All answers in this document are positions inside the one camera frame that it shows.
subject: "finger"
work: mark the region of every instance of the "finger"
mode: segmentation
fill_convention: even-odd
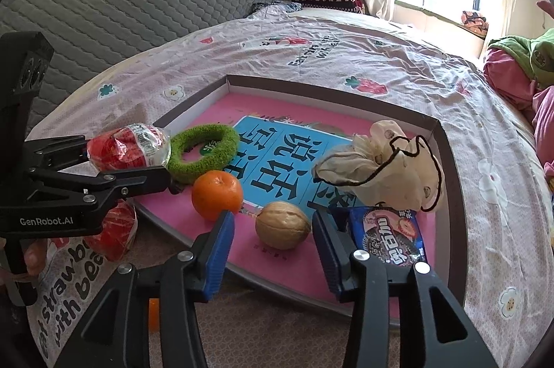
[[[554,5],[550,3],[550,1],[547,0],[540,0],[537,2],[537,6],[547,13],[550,17],[554,18]]]
[[[32,242],[25,251],[25,264],[31,276],[37,276],[46,266],[46,240]]]

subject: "screw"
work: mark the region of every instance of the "screw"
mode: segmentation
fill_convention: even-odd
[[[195,258],[195,255],[190,251],[182,251],[177,254],[177,258],[181,260],[181,262],[190,262]]]
[[[425,262],[417,262],[414,268],[420,274],[429,274],[431,271],[431,267]]]
[[[354,251],[354,258],[363,262],[364,260],[369,259],[369,252],[364,251],[363,249],[358,249],[357,251]]]
[[[133,265],[130,263],[122,263],[117,267],[117,272],[119,274],[129,274],[133,270]]]

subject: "orange object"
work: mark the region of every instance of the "orange object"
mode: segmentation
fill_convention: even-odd
[[[148,302],[148,330],[158,332],[160,330],[160,299],[150,298]]]
[[[223,210],[238,213],[243,199],[240,182],[225,171],[208,171],[192,185],[192,205],[209,221],[217,220]]]

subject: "red plastic bag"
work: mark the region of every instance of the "red plastic bag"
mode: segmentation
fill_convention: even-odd
[[[103,133],[87,144],[89,160],[100,171],[165,166],[170,139],[153,125],[131,124]]]
[[[135,208],[120,199],[117,206],[107,212],[102,222],[102,232],[84,237],[84,241],[93,251],[105,256],[110,262],[116,262],[131,247],[137,226]]]

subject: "drawstring bag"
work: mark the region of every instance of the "drawstring bag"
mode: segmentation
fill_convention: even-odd
[[[354,193],[362,203],[431,212],[444,194],[444,173],[421,135],[406,138],[395,121],[379,121],[369,136],[333,147],[312,170],[315,180]]]

